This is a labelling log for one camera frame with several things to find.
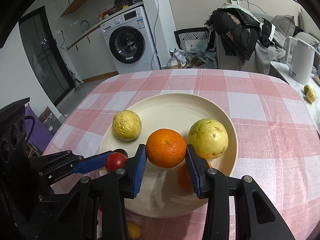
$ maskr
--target table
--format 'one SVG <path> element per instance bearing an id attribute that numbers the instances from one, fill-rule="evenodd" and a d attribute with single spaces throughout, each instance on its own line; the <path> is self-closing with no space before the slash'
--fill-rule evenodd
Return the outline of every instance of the table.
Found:
<path id="1" fill-rule="evenodd" d="M 118 111 L 150 96 L 171 92 L 205 97 L 231 117 L 239 141 L 232 176 L 251 175 L 295 238 L 306 239 L 320 220 L 320 142 L 300 96 L 272 76 L 211 69 L 117 75 L 84 99 L 63 123 L 44 154 L 67 149 L 85 157 L 96 154 Z M 99 176 L 97 171 L 88 175 Z M 80 177 L 72 174 L 52 187 L 55 193 L 67 193 Z M 232 200 L 230 209 L 230 238 L 234 239 Z M 180 217 L 154 219 L 127 212 L 127 219 L 141 226 L 141 240 L 193 240 L 202 238 L 205 215 L 206 206 L 203 206 Z"/>
<path id="2" fill-rule="evenodd" d="M 317 129 L 318 134 L 320 134 L 320 101 L 317 99 L 314 103 L 311 104 L 307 100 L 307 97 L 303 91 L 304 85 L 301 85 L 299 82 L 293 79 L 292 76 L 289 75 L 289 67 L 286 64 L 271 61 L 269 74 L 272 74 L 272 71 L 274 74 L 276 74 L 276 77 L 279 77 L 280 79 L 286 81 L 298 93 L 311 116 L 311 119 Z M 316 82 L 314 75 L 311 73 L 308 84 L 316 92 L 316 95 L 319 96 L 320 86 Z"/>

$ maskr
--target blue and white sticker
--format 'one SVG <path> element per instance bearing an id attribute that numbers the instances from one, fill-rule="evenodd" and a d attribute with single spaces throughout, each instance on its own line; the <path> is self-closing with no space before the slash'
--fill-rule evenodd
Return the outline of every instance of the blue and white sticker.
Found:
<path id="1" fill-rule="evenodd" d="M 142 29 L 142 28 L 144 28 L 144 27 L 145 27 L 145 26 L 144 26 L 143 19 L 139 19 L 139 20 L 137 20 L 137 23 L 138 23 L 138 27 L 139 27 L 139 29 Z"/>

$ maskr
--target beige plate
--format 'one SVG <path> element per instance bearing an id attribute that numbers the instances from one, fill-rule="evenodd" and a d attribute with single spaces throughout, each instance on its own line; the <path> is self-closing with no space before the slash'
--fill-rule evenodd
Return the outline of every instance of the beige plate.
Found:
<path id="1" fill-rule="evenodd" d="M 229 176 L 238 156 L 236 130 L 227 114 L 216 104 L 200 96 L 170 93 L 146 98 L 128 109 L 136 112 L 142 122 L 142 131 L 134 141 L 119 141 L 110 127 L 100 146 L 100 153 L 122 148 L 129 158 L 136 153 L 140 143 L 145 144 L 151 133 L 167 128 L 180 133 L 185 139 L 190 127 L 199 119 L 212 118 L 221 122 L 228 132 L 229 146 L 226 153 L 209 163 Z M 207 203 L 199 200 L 196 194 L 186 194 L 176 179 L 176 169 L 163 169 L 147 161 L 140 193 L 136 199 L 126 199 L 125 207 L 130 211 L 148 217 L 175 217 L 189 213 Z M 100 175 L 107 173 L 105 168 Z"/>

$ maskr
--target white kettle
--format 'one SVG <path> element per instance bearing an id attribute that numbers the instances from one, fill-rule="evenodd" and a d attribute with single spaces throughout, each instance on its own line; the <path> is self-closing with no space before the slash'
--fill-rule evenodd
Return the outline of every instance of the white kettle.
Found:
<path id="1" fill-rule="evenodd" d="M 293 46 L 292 59 L 289 59 Z M 298 38 L 289 37 L 285 52 L 285 63 L 289 67 L 289 74 L 302 85 L 308 85 L 312 71 L 315 53 L 320 53 L 310 44 Z"/>

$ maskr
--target purple object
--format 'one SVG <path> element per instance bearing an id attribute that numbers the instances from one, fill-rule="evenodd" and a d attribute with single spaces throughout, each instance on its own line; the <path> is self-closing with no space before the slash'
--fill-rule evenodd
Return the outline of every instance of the purple object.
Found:
<path id="1" fill-rule="evenodd" d="M 48 130 L 48 128 L 38 119 L 35 113 L 32 111 L 30 105 L 26 106 L 26 116 L 33 116 L 36 120 L 35 127 L 30 136 L 29 141 L 37 147 L 37 149 L 41 152 L 44 152 L 51 139 L 53 138 L 53 134 Z M 26 120 L 26 132 L 27 136 L 32 127 L 32 120 Z"/>

